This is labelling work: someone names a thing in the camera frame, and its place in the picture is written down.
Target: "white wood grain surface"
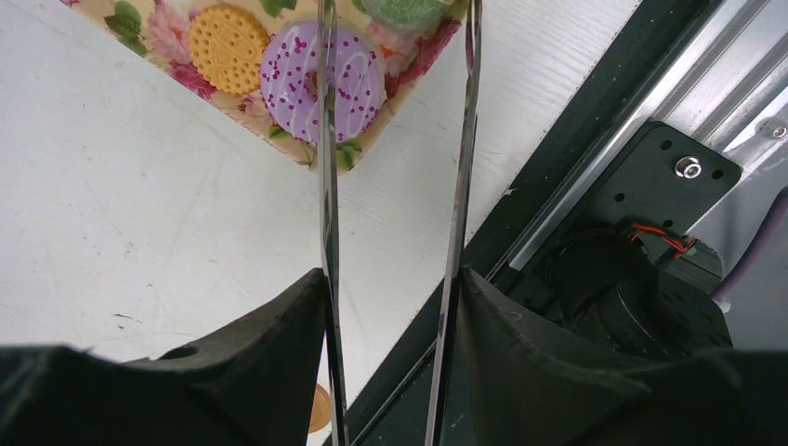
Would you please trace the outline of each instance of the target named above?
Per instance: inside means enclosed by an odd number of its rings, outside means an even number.
[[[485,3],[468,235],[637,3]],[[339,181],[350,400],[442,276],[462,38]],[[57,0],[0,0],[0,56],[0,342],[155,357],[319,266],[317,178]]]

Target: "orange object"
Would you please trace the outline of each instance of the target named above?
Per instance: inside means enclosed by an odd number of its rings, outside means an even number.
[[[309,419],[309,433],[317,432],[331,421],[331,398],[321,385],[315,387],[315,401],[312,403],[312,416]]]
[[[245,10],[207,7],[189,27],[189,54],[197,72],[220,91],[246,95],[260,87],[260,62],[269,37]]]

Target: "toy donut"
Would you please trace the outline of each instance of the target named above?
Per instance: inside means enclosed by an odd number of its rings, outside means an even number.
[[[260,93],[274,121],[293,138],[316,143],[318,137],[318,22],[284,27],[271,39],[260,65]],[[383,70],[375,51],[354,32],[336,34],[335,131],[337,142],[366,130],[386,98]]]

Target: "pink flower print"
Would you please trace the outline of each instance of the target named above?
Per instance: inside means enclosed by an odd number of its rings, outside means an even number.
[[[153,33],[153,46],[162,56],[178,63],[189,63],[189,21],[174,8],[157,0],[148,28]]]
[[[403,85],[409,85],[419,77],[423,76],[438,59],[440,52],[452,40],[452,36],[460,29],[458,20],[446,19],[438,25],[435,33],[427,39],[419,37],[416,44],[419,52],[413,63],[404,71],[397,75],[386,74],[386,93],[389,98],[397,96],[397,92]]]
[[[386,74],[390,76],[397,76],[408,68],[419,49],[416,43],[419,34],[394,33],[375,21],[370,22],[366,34],[375,45],[380,47]]]
[[[212,85],[208,84],[191,63],[178,63],[175,60],[170,60],[170,67],[167,73],[183,86],[196,93],[200,98],[209,100],[217,91]]]
[[[268,110],[262,98],[253,98],[247,96],[243,98],[241,104],[238,105],[238,110],[243,114],[249,115],[257,120],[268,116]]]

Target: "toy cookie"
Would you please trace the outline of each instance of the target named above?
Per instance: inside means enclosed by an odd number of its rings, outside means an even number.
[[[197,72],[218,90],[233,95],[260,86],[260,61],[268,43],[259,22],[231,5],[203,9],[189,27],[189,51]]]
[[[302,21],[282,28],[263,53],[260,93],[274,121],[293,138],[317,142],[318,22]],[[375,51],[347,28],[336,34],[336,140],[355,138],[377,114],[386,92]]]
[[[439,0],[361,0],[367,13],[391,31],[419,32],[435,26],[450,8]]]

